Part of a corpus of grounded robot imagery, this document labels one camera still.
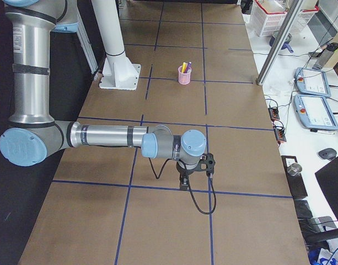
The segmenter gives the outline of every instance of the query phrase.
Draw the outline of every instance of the black band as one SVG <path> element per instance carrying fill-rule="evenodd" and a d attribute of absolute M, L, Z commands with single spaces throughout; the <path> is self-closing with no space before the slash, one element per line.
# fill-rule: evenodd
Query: black band
<path fill-rule="evenodd" d="M 180 160 L 180 150 L 181 150 L 181 136 L 174 135 L 173 140 L 173 160 Z"/>
<path fill-rule="evenodd" d="M 127 146 L 133 147 L 133 130 L 134 126 L 128 126 L 127 127 Z"/>
<path fill-rule="evenodd" d="M 63 143 L 65 142 L 65 136 L 63 135 L 63 131 L 62 131 L 61 127 L 59 127 L 59 125 L 57 123 L 55 123 L 55 127 L 58 128 L 58 130 L 60 131 L 61 138 L 62 138 L 61 146 L 59 148 L 59 150 L 60 150 L 61 147 L 63 146 Z"/>
<path fill-rule="evenodd" d="M 13 72 L 14 73 L 34 73 L 36 75 L 50 75 L 49 68 L 31 66 L 31 65 L 20 65 L 18 63 L 13 64 Z"/>
<path fill-rule="evenodd" d="M 89 125 L 83 125 L 81 129 L 81 142 L 82 145 L 89 145 L 87 140 L 87 131 L 88 131 Z"/>
<path fill-rule="evenodd" d="M 6 13 L 19 13 L 19 14 L 24 14 L 24 15 L 30 15 L 32 17 L 41 18 L 43 20 L 49 21 L 49 22 L 56 25 L 56 18 L 54 18 L 50 15 L 46 15 L 46 14 L 34 11 L 34 10 L 25 9 L 25 8 L 22 8 L 22 7 L 7 6 L 7 7 L 5 7 L 4 11 Z"/>
<path fill-rule="evenodd" d="M 48 128 L 55 125 L 55 122 L 50 123 L 14 123 L 13 121 L 9 122 L 9 125 L 12 127 L 23 128 L 23 129 L 38 129 L 38 128 Z"/>
<path fill-rule="evenodd" d="M 62 14 L 60 15 L 60 17 L 56 19 L 56 22 L 61 21 L 62 18 L 65 17 L 65 15 L 66 15 L 66 13 L 67 13 L 67 9 L 68 9 L 68 3 L 67 3 L 67 0 L 65 0 L 65 8 L 63 9 L 63 12 L 62 12 Z"/>
<path fill-rule="evenodd" d="M 115 54 L 115 55 L 113 55 L 113 54 L 108 54 L 107 52 L 105 52 L 107 55 L 110 55 L 110 56 L 119 56 L 119 55 L 121 55 L 121 54 L 123 54 L 125 52 L 125 50 L 122 52 L 122 53 L 120 53 L 120 54 Z"/>
<path fill-rule="evenodd" d="M 74 122 L 69 123 L 68 127 L 67 127 L 66 139 L 67 139 L 67 143 L 68 143 L 69 147 L 74 147 L 72 145 L 72 142 L 71 142 L 71 130 L 72 130 L 73 124 L 74 124 Z"/>

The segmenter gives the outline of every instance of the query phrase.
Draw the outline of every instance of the black monitor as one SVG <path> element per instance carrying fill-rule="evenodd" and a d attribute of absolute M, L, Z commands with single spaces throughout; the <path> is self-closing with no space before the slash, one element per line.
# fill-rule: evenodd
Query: black monitor
<path fill-rule="evenodd" d="M 338 157 L 316 172 L 319 186 L 338 219 Z"/>

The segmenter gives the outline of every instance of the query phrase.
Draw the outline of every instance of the yellow pen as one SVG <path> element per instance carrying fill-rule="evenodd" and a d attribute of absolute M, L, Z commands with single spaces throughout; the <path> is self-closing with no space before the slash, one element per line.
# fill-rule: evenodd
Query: yellow pen
<path fill-rule="evenodd" d="M 182 64 L 182 69 L 181 69 L 181 72 L 182 72 L 182 73 L 184 73 L 184 72 L 185 72 L 185 70 L 186 70 L 186 67 L 187 67 L 187 63 L 186 63 L 186 62 L 184 62 L 184 63 Z"/>

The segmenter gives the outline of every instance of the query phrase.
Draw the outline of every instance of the grid line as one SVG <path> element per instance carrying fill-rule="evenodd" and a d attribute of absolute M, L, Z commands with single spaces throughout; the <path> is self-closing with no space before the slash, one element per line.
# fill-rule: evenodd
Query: grid line
<path fill-rule="evenodd" d="M 212 124 L 194 124 L 194 123 L 169 123 L 167 121 L 150 121 L 150 120 L 127 120 L 127 119 L 110 119 L 110 118 L 95 118 L 80 116 L 79 119 L 89 119 L 89 120 L 106 120 L 106 121 L 124 121 L 132 123 L 150 123 L 150 124 L 168 124 L 168 125 L 181 125 L 181 126 L 196 126 L 196 127 L 205 127 L 209 128 L 229 128 L 229 129 L 239 129 L 239 130 L 258 130 L 258 131 L 273 131 L 273 129 L 266 128 L 253 128 L 253 127 L 240 127 L 240 126 L 228 126 L 228 125 L 212 125 Z"/>
<path fill-rule="evenodd" d="M 152 20 L 152 19 L 129 19 L 129 18 L 121 18 L 120 20 L 128 20 L 128 21 L 143 21 L 143 22 L 159 22 L 160 20 Z M 189 24 L 201 24 L 202 22 L 195 21 L 175 21 L 175 20 L 161 20 L 161 22 L 171 22 L 171 23 L 189 23 Z M 224 22 L 203 22 L 203 24 L 215 24 L 215 25 L 238 25 L 244 26 L 243 23 L 224 23 Z"/>
<path fill-rule="evenodd" d="M 131 45 L 131 46 L 147 46 L 147 47 L 166 47 L 166 48 L 190 48 L 190 49 L 207 49 L 203 47 L 194 47 L 194 46 L 172 46 L 172 45 L 152 45 L 152 44 L 134 44 L 128 43 L 124 45 Z"/>
<path fill-rule="evenodd" d="M 144 115 L 142 114 L 140 125 L 142 125 L 142 123 L 143 123 L 143 118 L 144 118 Z M 125 227 L 127 207 L 128 207 L 128 202 L 130 200 L 131 185 L 132 185 L 132 180 L 133 180 L 133 173 L 135 171 L 135 164 L 136 164 L 137 153 L 138 153 L 138 148 L 136 148 L 135 157 L 133 158 L 133 164 L 132 164 L 132 169 L 131 169 L 131 177 L 130 177 L 130 182 L 128 184 L 125 209 L 124 209 L 124 214 L 122 216 L 122 223 L 121 223 L 121 229 L 120 229 L 120 234 L 119 234 L 119 241 L 117 243 L 117 250 L 116 250 L 116 257 L 115 257 L 114 265 L 117 265 L 117 263 L 119 261 L 119 254 L 120 254 L 120 248 L 121 248 L 122 234 L 124 232 L 124 227 Z"/>
<path fill-rule="evenodd" d="M 129 185 L 125 184 L 113 184 L 113 183 L 103 183 L 103 182 L 84 182 L 84 181 L 68 181 L 62 179 L 55 179 L 52 182 L 55 183 L 64 183 L 64 184 L 80 184 L 80 185 L 91 185 L 91 186 L 108 186 L 108 187 L 120 187 L 120 188 L 128 188 Z M 142 186 L 142 185 L 131 185 L 132 189 L 154 189 L 154 190 L 168 190 L 175 192 L 185 192 L 180 190 L 179 188 L 169 188 L 169 187 L 154 187 L 154 186 Z M 202 189 L 193 189 L 193 192 L 198 193 L 209 193 L 209 190 Z M 292 199 L 292 196 L 287 195 L 274 195 L 274 194 L 262 194 L 262 193 L 243 193 L 243 192 L 224 192 L 224 191 L 215 191 L 216 194 L 221 195 L 237 195 L 237 196 L 250 196 L 250 197 L 267 197 L 267 198 L 278 198 L 278 199 Z"/>
<path fill-rule="evenodd" d="M 160 31 L 160 24 L 162 23 L 162 17 L 163 17 L 164 5 L 165 5 L 165 2 L 163 2 L 163 5 L 162 5 L 162 12 L 161 12 L 161 14 L 160 14 L 159 26 L 158 26 L 158 32 L 157 32 L 157 39 L 155 40 L 154 51 L 157 50 L 158 38 L 159 38 L 159 31 Z"/>
<path fill-rule="evenodd" d="M 208 115 L 207 88 L 206 88 L 206 57 L 204 53 L 204 26 L 203 26 L 203 4 L 201 3 L 201 23 L 202 23 L 202 53 L 203 53 L 203 83 L 204 83 L 204 113 Z"/>
<path fill-rule="evenodd" d="M 149 79 L 148 79 L 147 91 L 146 91 L 146 100 L 148 99 L 149 86 L 151 85 L 152 71 L 153 71 L 153 65 L 151 65 L 151 71 L 149 73 Z"/>
<path fill-rule="evenodd" d="M 206 137 L 207 137 L 207 153 L 209 153 L 209 132 L 207 124 L 206 124 Z M 212 211 L 212 192 L 211 192 L 211 181 L 209 177 L 208 177 L 208 201 L 209 201 L 209 211 Z M 211 243 L 211 265 L 214 265 L 213 220 L 211 214 L 209 214 L 209 231 Z"/>
<path fill-rule="evenodd" d="M 149 77 L 140 77 L 140 79 L 148 79 Z M 174 78 L 165 78 L 165 77 L 151 77 L 151 79 L 158 79 L 158 80 L 171 80 L 171 81 L 177 81 L 177 79 Z M 193 79 L 191 82 L 206 82 L 206 83 L 232 83 L 232 84 L 253 84 L 253 82 L 244 82 L 244 81 L 224 81 L 224 80 L 197 80 Z"/>

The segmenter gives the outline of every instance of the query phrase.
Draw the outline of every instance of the white table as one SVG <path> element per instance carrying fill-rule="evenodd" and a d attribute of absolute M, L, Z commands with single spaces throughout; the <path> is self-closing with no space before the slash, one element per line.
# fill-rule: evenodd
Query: white table
<path fill-rule="evenodd" d="M 244 15 L 245 21 L 249 20 L 249 17 Z M 246 23 L 246 29 L 250 39 L 253 53 L 255 53 L 255 63 L 260 72 L 267 55 L 270 50 L 269 40 L 270 37 L 258 37 L 252 25 Z M 300 34 L 294 34 L 291 41 L 291 46 L 294 50 L 293 55 L 307 54 L 310 51 L 314 51 L 318 48 L 318 43 L 313 36 L 312 32 L 306 27 Z M 280 51 L 280 54 L 291 55 L 287 49 Z M 295 69 L 297 67 L 305 66 L 308 61 L 308 55 L 300 57 L 291 56 L 278 56 L 275 64 L 272 67 L 265 83 L 263 84 L 264 94 L 266 98 L 274 99 L 279 105 L 285 105 L 289 103 L 291 93 L 294 85 L 290 80 L 293 79 Z M 308 67 L 311 68 L 315 62 L 315 59 L 311 59 Z M 338 86 L 338 76 L 331 70 L 326 73 L 329 84 Z M 332 98 L 338 100 L 338 89 L 331 88 Z M 333 100 L 328 100 L 328 103 L 333 112 L 338 112 L 338 103 Z M 330 216 L 333 220 L 336 220 L 334 213 L 330 209 L 315 177 L 315 172 L 329 163 L 328 160 L 322 160 L 317 152 L 325 148 L 331 147 L 337 151 L 338 154 L 338 131 L 333 135 L 324 134 L 322 132 L 311 132 L 308 129 L 302 127 L 295 108 L 292 104 L 288 107 L 280 107 L 279 115 L 281 121 L 287 125 L 286 130 L 286 143 L 282 143 L 279 151 L 281 155 L 296 156 L 299 164 L 302 166 L 302 177 L 308 193 L 306 200 L 310 206 L 314 217 Z"/>

